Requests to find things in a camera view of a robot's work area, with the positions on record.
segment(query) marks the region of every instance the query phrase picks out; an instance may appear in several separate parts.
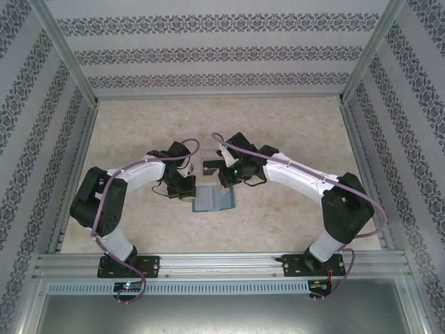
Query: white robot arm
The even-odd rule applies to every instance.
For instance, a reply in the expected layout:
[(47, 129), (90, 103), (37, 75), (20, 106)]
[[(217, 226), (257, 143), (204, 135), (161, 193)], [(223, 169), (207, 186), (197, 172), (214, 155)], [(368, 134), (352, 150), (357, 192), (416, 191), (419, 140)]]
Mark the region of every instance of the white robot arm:
[[(128, 263), (134, 262), (137, 256), (136, 247), (127, 240), (119, 226), (125, 196), (133, 190), (150, 182), (164, 181), (168, 186), (169, 198), (195, 195), (195, 176), (189, 175), (193, 171), (190, 159), (150, 161), (153, 158), (182, 157), (189, 153), (184, 144), (174, 142), (167, 151), (148, 152), (140, 164), (136, 162), (135, 166), (122, 171), (111, 182), (96, 229), (97, 238), (108, 252)], [(99, 208), (99, 196), (111, 176), (119, 170), (94, 167), (87, 172), (70, 207), (70, 215), (83, 227), (92, 229)]]
[[(325, 230), (305, 252), (305, 264), (312, 271), (317, 271), (344, 244), (349, 244), (374, 215), (374, 209), (369, 201), (326, 182), (333, 180), (365, 193), (358, 178), (351, 173), (341, 177), (325, 174), (293, 161), (267, 145), (257, 150), (240, 132), (225, 143), (260, 153), (271, 159), (262, 159), (221, 144), (220, 152), (225, 159), (225, 165), (220, 167), (218, 177), (223, 186), (233, 186), (256, 175), (263, 180), (260, 184), (267, 180), (279, 182), (303, 193), (322, 207)], [(272, 159), (286, 161), (287, 164)]]

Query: wallpaper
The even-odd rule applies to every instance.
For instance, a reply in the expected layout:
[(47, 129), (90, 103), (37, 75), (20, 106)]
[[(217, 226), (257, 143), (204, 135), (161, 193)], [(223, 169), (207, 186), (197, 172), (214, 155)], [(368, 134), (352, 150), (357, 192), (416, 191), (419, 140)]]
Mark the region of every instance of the wallpaper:
[(445, 333), (444, 24), (439, 1), (406, 1), (349, 101), (434, 333)]
[(1, 0), (0, 333), (47, 252), (89, 108), (24, 0)]
[(338, 94), (388, 0), (47, 3), (100, 98)]

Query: gray object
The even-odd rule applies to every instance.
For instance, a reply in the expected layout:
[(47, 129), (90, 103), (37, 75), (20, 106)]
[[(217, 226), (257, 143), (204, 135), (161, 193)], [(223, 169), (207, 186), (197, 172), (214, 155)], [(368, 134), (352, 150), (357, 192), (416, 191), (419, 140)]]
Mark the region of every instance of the gray object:
[(223, 193), (220, 186), (197, 186), (196, 198), (192, 200), (193, 212), (214, 212), (235, 207), (234, 188), (231, 186), (229, 191)]

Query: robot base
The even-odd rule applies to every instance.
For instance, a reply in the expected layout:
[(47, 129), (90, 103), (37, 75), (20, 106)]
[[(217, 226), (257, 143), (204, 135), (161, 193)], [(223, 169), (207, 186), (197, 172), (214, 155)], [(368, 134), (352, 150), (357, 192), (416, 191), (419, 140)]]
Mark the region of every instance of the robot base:
[(284, 277), (323, 277), (329, 276), (329, 270), (332, 270), (331, 276), (345, 276), (346, 274), (341, 254), (334, 254), (317, 271), (312, 271), (307, 267), (303, 254), (285, 254), (277, 257), (276, 260), (283, 264)]
[[(137, 256), (136, 263), (131, 264), (141, 271), (146, 278), (158, 278), (159, 256)], [(140, 276), (132, 270), (118, 264), (105, 255), (100, 258), (97, 270), (98, 278), (139, 278)]]

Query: cable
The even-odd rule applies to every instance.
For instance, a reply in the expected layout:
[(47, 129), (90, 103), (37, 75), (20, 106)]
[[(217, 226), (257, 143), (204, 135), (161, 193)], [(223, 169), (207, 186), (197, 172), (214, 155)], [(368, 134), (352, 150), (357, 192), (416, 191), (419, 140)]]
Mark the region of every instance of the cable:
[(251, 186), (252, 188), (254, 187), (254, 186), (259, 186), (260, 184), (265, 184), (267, 181), (261, 181), (261, 182), (258, 182), (258, 183), (255, 183), (255, 184), (250, 184), (250, 183), (247, 183), (245, 180), (243, 180), (243, 183), (244, 184), (246, 184), (246, 185), (248, 185), (248, 186)]
[(274, 162), (277, 162), (279, 164), (290, 165), (290, 166), (292, 166), (292, 167), (294, 167), (294, 168), (296, 168), (298, 170), (301, 170), (302, 172), (304, 172), (306, 174), (311, 175), (312, 177), (315, 177), (315, 178), (317, 178), (319, 180), (322, 180), (322, 181), (324, 181), (324, 182), (326, 182), (328, 184), (331, 184), (333, 186), (337, 186), (337, 187), (339, 187), (339, 188), (341, 188), (343, 190), (349, 191), (350, 193), (353, 193), (354, 195), (359, 196), (359, 197), (363, 198), (364, 200), (367, 200), (368, 202), (370, 202), (380, 212), (380, 215), (382, 216), (382, 225), (379, 228), (375, 229), (375, 231), (357, 235), (356, 236), (357, 239), (370, 237), (371, 235), (376, 235), (376, 234), (380, 233), (380, 231), (383, 230), (387, 226), (387, 224), (388, 224), (388, 218), (387, 218), (387, 215), (386, 215), (384, 209), (380, 206), (380, 204), (378, 204), (376, 201), (374, 201), (374, 199), (372, 199), (369, 196), (367, 196), (365, 193), (361, 193), (360, 191), (355, 190), (354, 188), (350, 188), (349, 186), (345, 186), (344, 184), (338, 183), (338, 182), (336, 182), (334, 180), (331, 180), (331, 179), (328, 179), (328, 178), (324, 178), (322, 175), (319, 175), (319, 174), (313, 172), (312, 170), (306, 169), (305, 167), (299, 166), (299, 165), (294, 164), (292, 162), (289, 163), (288, 161), (285, 161), (285, 160), (281, 160), (281, 159), (274, 158), (274, 157), (269, 157), (267, 155), (264, 155), (264, 154), (261, 154), (261, 153), (257, 153), (257, 152), (252, 152), (252, 151), (249, 151), (249, 150), (244, 150), (243, 148), (239, 148), (239, 147), (237, 147), (235, 145), (226, 143), (226, 142), (224, 142), (223, 136), (221, 136), (218, 132), (213, 132), (211, 134), (211, 137), (213, 139), (215, 139), (217, 142), (219, 142), (220, 144), (222, 144), (224, 146), (227, 146), (229, 148), (232, 148), (234, 150), (237, 150), (239, 152), (250, 154), (250, 155), (253, 155), (255, 157), (262, 158), (262, 159), (274, 161)]
[(154, 190), (154, 188), (157, 188), (158, 186), (160, 186), (161, 183), (162, 183), (162, 180), (159, 180), (159, 183), (158, 183), (156, 186), (153, 186), (153, 187), (152, 187), (152, 191), (153, 191), (154, 193), (157, 193), (158, 195), (161, 195), (161, 196), (164, 196), (164, 197), (168, 197), (168, 195), (166, 195), (166, 194), (164, 194), (164, 193), (158, 193), (156, 190)]
[[(96, 217), (94, 220), (94, 223), (92, 225), (91, 228), (91, 237), (96, 241), (96, 244), (105, 252), (106, 255), (108, 255), (110, 258), (112, 258), (113, 260), (115, 260), (117, 263), (121, 264), (122, 266), (132, 270), (133, 272), (137, 273), (141, 279), (142, 279), (142, 284), (143, 287), (141, 287), (139, 294), (137, 294), (136, 296), (134, 296), (133, 299), (129, 300), (129, 301), (124, 301), (125, 304), (130, 304), (133, 303), (134, 301), (137, 301), (145, 292), (145, 289), (147, 288), (147, 281), (145, 279), (145, 276), (143, 273), (141, 273), (139, 270), (137, 270), (136, 268), (130, 266), (129, 264), (125, 263), (124, 261), (120, 260), (119, 258), (117, 258), (116, 256), (114, 256), (113, 254), (111, 254), (108, 249), (103, 245), (103, 243), (100, 241), (100, 239), (97, 237), (97, 226), (99, 225), (99, 221), (100, 221), (100, 216), (102, 215), (102, 209), (104, 208), (104, 203), (105, 203), (105, 198), (106, 195), (108, 193), (108, 190), (110, 189), (110, 185), (111, 182), (117, 177), (119, 176), (121, 173), (123, 173), (124, 171), (126, 171), (127, 169), (130, 169), (131, 167), (137, 166), (137, 165), (141, 165), (141, 164), (149, 164), (150, 162), (155, 162), (155, 161), (175, 161), (175, 160), (182, 160), (182, 159), (186, 159), (189, 157), (192, 157), (194, 154), (197, 153), (197, 151), (200, 149), (200, 142), (197, 139), (194, 138), (188, 138), (185, 141), (182, 141), (181, 144), (185, 144), (189, 141), (193, 141), (196, 143), (196, 148), (193, 152), (184, 155), (182, 157), (173, 157), (173, 158), (150, 158), (150, 159), (142, 159), (142, 160), (138, 160), (133, 162), (132, 164), (126, 165), (125, 167), (121, 168), (120, 170), (118, 170), (116, 173), (112, 174), (110, 176), (110, 178), (108, 179), (107, 183), (105, 184), (105, 188), (104, 191), (102, 193), (102, 197), (100, 199), (99, 202), (99, 207), (97, 208), (97, 213), (96, 213)], [(118, 292), (118, 295), (116, 296), (116, 299), (118, 300), (118, 303), (120, 303), (122, 300), (119, 298), (120, 296), (120, 292)]]
[(341, 288), (341, 286), (345, 283), (346, 279), (349, 276), (349, 273), (351, 271), (351, 269), (353, 268), (354, 265), (354, 261), (355, 261), (355, 251), (352, 248), (344, 248), (343, 251), (349, 251), (350, 254), (352, 255), (351, 259), (350, 259), (350, 264), (348, 269), (346, 270), (345, 276), (343, 276), (343, 278), (341, 279), (340, 283), (337, 285), (337, 287), (334, 289), (334, 291), (332, 291), (330, 294), (328, 294), (327, 296), (323, 296), (317, 292), (311, 292), (311, 294), (321, 297), (323, 299), (323, 301), (325, 299), (329, 299), (332, 297), (332, 295), (334, 295), (335, 293), (337, 293), (337, 291), (339, 291), (339, 289)]

